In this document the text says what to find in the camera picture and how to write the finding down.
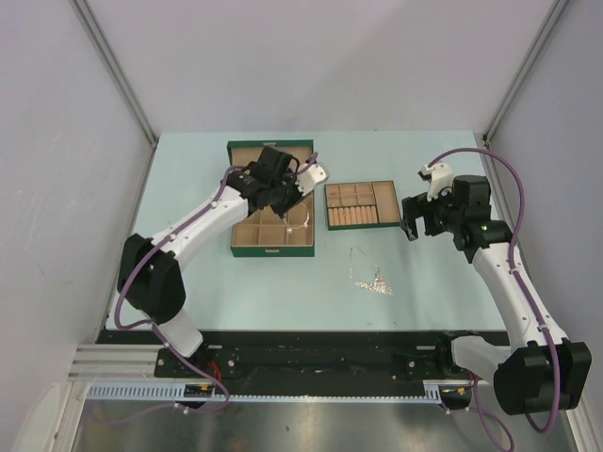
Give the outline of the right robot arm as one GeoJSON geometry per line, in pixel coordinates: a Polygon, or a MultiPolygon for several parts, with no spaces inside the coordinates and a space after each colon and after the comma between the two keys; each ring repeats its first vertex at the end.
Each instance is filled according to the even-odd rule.
{"type": "Polygon", "coordinates": [[[497,402],[509,415],[575,409],[580,401],[592,354],[572,342],[546,310],[511,245],[508,224],[491,217],[491,187],[483,176],[423,175],[426,192],[402,200],[401,228],[409,240],[450,233],[489,289],[503,320],[509,350],[473,333],[452,333],[449,346],[434,354],[436,370],[456,378],[467,370],[494,387],[497,402]]]}

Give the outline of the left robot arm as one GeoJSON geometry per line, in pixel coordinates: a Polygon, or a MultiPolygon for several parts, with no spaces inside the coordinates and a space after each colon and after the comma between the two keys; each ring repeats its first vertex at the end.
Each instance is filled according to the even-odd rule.
{"type": "Polygon", "coordinates": [[[131,330],[150,325],[172,347],[175,364],[195,377],[208,365],[203,335],[185,310],[183,270],[205,243],[266,207],[282,217],[307,197],[313,186],[307,171],[318,155],[302,162],[272,146],[257,160],[227,168],[218,188],[186,216],[150,237],[132,234],[124,242],[114,310],[115,326],[131,330]]]}

